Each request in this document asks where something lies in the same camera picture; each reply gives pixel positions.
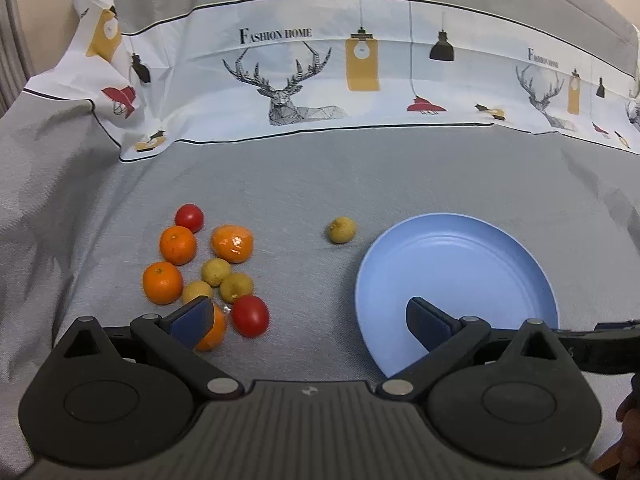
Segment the person right hand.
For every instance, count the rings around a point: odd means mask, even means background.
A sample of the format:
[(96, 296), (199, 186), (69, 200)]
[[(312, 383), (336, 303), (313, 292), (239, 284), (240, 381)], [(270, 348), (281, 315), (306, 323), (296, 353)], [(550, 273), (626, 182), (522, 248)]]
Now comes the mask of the person right hand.
[(617, 479), (639, 478), (639, 402), (631, 393), (623, 400), (616, 412), (616, 419), (622, 424), (622, 436), (617, 443), (620, 459)]

